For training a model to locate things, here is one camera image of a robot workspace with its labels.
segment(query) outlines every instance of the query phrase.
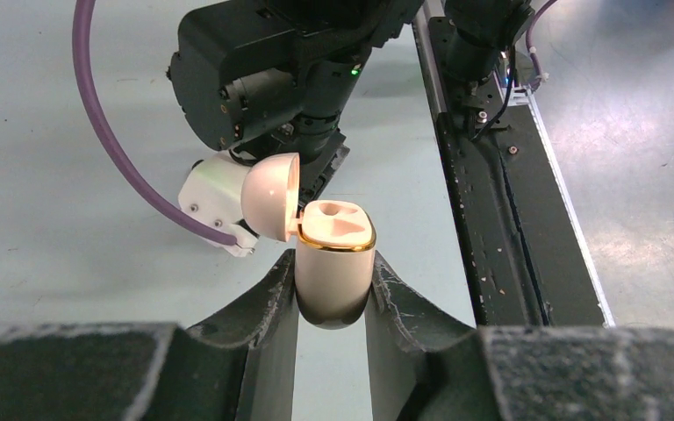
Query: open case lid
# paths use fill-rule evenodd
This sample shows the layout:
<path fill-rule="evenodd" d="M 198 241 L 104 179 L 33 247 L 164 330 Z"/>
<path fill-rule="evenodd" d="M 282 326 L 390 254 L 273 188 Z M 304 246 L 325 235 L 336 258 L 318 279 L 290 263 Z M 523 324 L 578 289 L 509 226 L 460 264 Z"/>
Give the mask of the open case lid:
<path fill-rule="evenodd" d="M 297 153 L 273 155 L 252 167 L 241 187 L 241 213 L 254 232 L 288 241 L 297 222 L 300 172 Z"/>

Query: gold rim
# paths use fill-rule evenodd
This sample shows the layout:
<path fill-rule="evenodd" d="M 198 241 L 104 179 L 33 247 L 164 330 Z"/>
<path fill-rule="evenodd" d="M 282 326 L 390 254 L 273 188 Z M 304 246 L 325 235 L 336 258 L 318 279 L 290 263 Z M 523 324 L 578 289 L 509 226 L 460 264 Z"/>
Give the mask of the gold rim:
<path fill-rule="evenodd" d="M 298 224 L 298 239 L 311 248 L 317 250 L 324 250 L 326 252 L 339 252 L 339 253 L 357 253 L 365 252 L 376 246 L 376 228 L 373 226 L 373 221 L 368 217 L 368 223 L 370 224 L 370 240 L 360 246 L 327 246 L 324 244 L 317 243 L 316 241 L 309 239 L 304 234 L 304 229 L 301 224 Z"/>

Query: table surface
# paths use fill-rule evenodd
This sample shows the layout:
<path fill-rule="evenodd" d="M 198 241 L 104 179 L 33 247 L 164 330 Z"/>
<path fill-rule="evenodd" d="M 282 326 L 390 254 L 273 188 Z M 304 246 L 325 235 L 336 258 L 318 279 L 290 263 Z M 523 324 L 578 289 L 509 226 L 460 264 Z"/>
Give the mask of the table surface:
<path fill-rule="evenodd" d="M 210 154 L 164 77 L 203 1 L 99 2 L 97 89 L 140 171 L 174 198 Z M 287 247 L 245 260 L 184 232 L 126 185 L 75 88 L 71 2 L 0 0 L 0 322 L 177 321 L 246 291 Z M 674 327 L 674 0 L 562 1 L 536 39 L 537 95 L 617 323 Z M 375 51 L 346 109 L 352 152 L 325 198 L 360 204 L 378 249 L 473 324 L 411 32 Z M 361 322 L 302 322 L 294 419 L 369 419 Z"/>

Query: robotic arm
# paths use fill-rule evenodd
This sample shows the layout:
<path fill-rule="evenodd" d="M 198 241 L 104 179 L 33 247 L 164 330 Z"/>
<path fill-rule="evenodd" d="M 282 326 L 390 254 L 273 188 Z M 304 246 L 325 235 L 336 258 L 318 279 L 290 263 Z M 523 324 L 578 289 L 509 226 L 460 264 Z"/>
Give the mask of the robotic arm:
<path fill-rule="evenodd" d="M 450 0 L 457 31 L 448 73 L 469 95 L 487 83 L 534 16 L 530 0 Z M 190 172 L 182 210 L 237 238 L 229 253 L 252 253 L 258 233 L 240 212 L 246 169 L 298 153 L 301 205 L 317 198 L 339 155 L 341 113 L 373 48 L 398 37 L 421 0 L 228 0 L 188 13 L 167 76 L 196 135 L 216 155 Z M 480 127 L 480 132 L 489 130 Z M 344 146 L 342 155 L 347 153 Z M 309 174 L 315 180 L 305 180 Z"/>

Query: cable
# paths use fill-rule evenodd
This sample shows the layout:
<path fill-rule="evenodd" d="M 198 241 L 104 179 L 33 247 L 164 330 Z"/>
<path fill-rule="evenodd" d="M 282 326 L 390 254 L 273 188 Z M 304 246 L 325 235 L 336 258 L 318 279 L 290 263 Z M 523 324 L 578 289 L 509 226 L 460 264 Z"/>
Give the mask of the cable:
<path fill-rule="evenodd" d="M 492 126 L 499 120 L 500 117 L 502 117 L 503 114 L 505 114 L 505 111 L 507 110 L 507 105 L 510 103 L 510 95 L 513 93 L 513 85 L 515 84 L 515 73 L 516 73 L 516 67 L 515 67 L 515 45 L 513 44 L 510 46 L 510 50 L 507 52 L 508 55 L 508 60 L 510 62 L 510 66 L 508 67 L 508 76 L 507 76 L 507 89 L 505 90 L 505 100 L 502 103 L 502 107 L 500 107 L 499 111 L 497 114 L 495 114 L 495 117 L 487 120 L 487 123 L 485 123 L 481 129 L 479 129 L 479 132 L 471 138 L 471 142 L 476 142 L 484 136 L 491 128 Z"/>
<path fill-rule="evenodd" d="M 536 47 L 534 46 L 534 28 L 536 23 L 539 21 L 539 18 L 543 16 L 546 11 L 554 5 L 554 3 L 559 0 L 548 0 L 534 15 L 534 20 L 531 22 L 531 26 L 528 27 L 526 31 L 526 49 L 528 50 L 528 56 L 531 58 L 531 61 L 534 64 L 534 72 L 536 73 L 535 79 L 531 84 L 531 90 L 535 92 L 541 86 L 542 82 L 547 81 L 549 78 L 548 73 L 544 73 L 541 68 L 541 62 L 539 61 L 538 55 L 536 55 Z"/>
<path fill-rule="evenodd" d="M 96 0 L 76 0 L 72 43 L 76 84 L 86 114 L 104 150 L 135 191 L 162 215 L 200 237 L 223 246 L 235 246 L 236 237 L 199 223 L 156 192 L 140 175 L 119 144 L 115 133 L 112 132 L 107 117 L 102 111 L 102 104 L 99 103 L 97 88 L 94 86 L 94 77 L 91 73 L 90 33 L 95 2 Z"/>

